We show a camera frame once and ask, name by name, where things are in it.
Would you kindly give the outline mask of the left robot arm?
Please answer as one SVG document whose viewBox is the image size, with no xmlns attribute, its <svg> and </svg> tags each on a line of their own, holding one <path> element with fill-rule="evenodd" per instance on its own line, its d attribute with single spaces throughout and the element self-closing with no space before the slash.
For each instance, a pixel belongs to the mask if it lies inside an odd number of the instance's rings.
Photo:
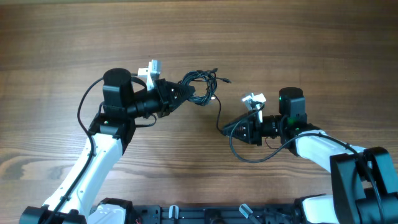
<svg viewBox="0 0 398 224">
<path fill-rule="evenodd" d="M 81 155 L 59 188 L 41 207 L 27 207 L 20 223 L 140 223 L 132 202 L 106 198 L 93 205 L 107 174 L 139 127 L 136 118 L 168 116 L 195 92 L 181 83 L 156 80 L 154 87 L 124 68 L 100 78 L 104 101 L 89 128 Z"/>
</svg>

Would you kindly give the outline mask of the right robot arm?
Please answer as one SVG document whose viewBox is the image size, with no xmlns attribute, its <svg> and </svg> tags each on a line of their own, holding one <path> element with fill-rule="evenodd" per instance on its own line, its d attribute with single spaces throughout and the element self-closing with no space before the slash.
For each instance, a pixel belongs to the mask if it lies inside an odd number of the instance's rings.
<svg viewBox="0 0 398 224">
<path fill-rule="evenodd" d="M 278 115 L 262 115 L 262 94 L 242 101 L 249 111 L 225 125 L 222 135 L 258 146 L 279 138 L 275 152 L 288 149 L 331 175 L 332 195 L 296 200 L 294 223 L 397 223 L 397 174 L 386 149 L 354 146 L 310 124 L 300 88 L 280 90 Z"/>
</svg>

